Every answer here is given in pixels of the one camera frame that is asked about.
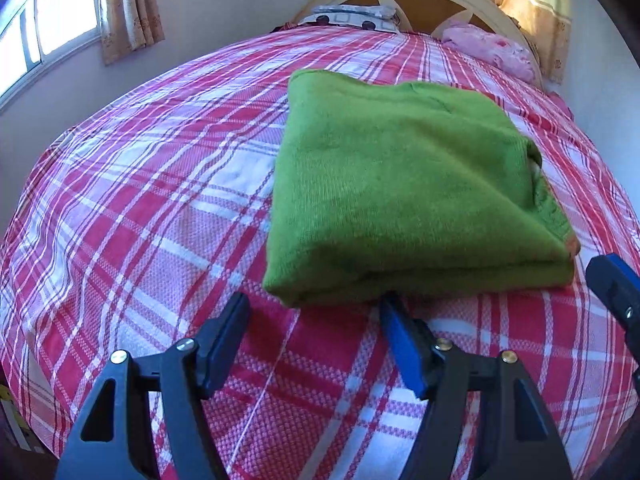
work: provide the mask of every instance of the green fabric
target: green fabric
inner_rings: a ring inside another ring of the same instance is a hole
[[[540,152],[489,98],[303,70],[289,107],[263,281],[283,303],[571,282],[577,241]]]

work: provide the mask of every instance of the white wall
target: white wall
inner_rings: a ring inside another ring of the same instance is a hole
[[[0,111],[0,235],[26,177],[62,131],[137,85],[226,44],[272,30],[307,0],[158,0],[166,39],[105,67],[94,44]]]
[[[597,0],[572,0],[574,26],[557,92],[640,214],[640,68]]]

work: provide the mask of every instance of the metal screw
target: metal screw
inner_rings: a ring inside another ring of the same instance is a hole
[[[514,352],[513,350],[505,350],[504,352],[502,352],[502,354],[500,354],[500,357],[502,357],[502,360],[507,363],[507,364],[514,364],[514,362],[516,362],[518,360],[518,354],[516,354],[516,352]]]
[[[449,339],[445,339],[443,337],[439,337],[436,339],[436,350],[440,350],[442,352],[449,351],[453,348],[453,343]]]
[[[190,337],[186,337],[184,339],[180,339],[180,341],[178,341],[175,347],[180,352],[187,352],[191,350],[195,345],[196,345],[196,342],[193,339],[191,339]]]
[[[124,350],[116,350],[111,354],[111,362],[115,365],[119,365],[127,360],[127,353]]]

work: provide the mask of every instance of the bedspread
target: bedspread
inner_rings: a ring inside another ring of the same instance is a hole
[[[289,310],[260,286],[287,80],[302,68],[475,89],[540,147],[582,244],[572,285],[407,302],[465,351],[518,353],[579,476],[637,402],[622,331],[584,268],[616,252],[640,269],[638,220],[546,96],[415,34],[309,27],[238,43],[147,82],[46,150],[4,238],[0,276],[0,358],[29,423],[59,455],[113,350],[162,351],[242,290],[254,309],[248,333],[204,403],[231,478],[398,477],[425,405],[402,384],[376,309]],[[455,479],[468,473],[478,400]],[[174,478],[162,404],[151,401],[160,471]]]

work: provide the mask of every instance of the pink pillow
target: pink pillow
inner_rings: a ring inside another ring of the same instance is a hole
[[[526,48],[475,25],[465,23],[446,28],[442,33],[442,44],[481,59],[526,83],[533,83],[536,77],[531,54]]]

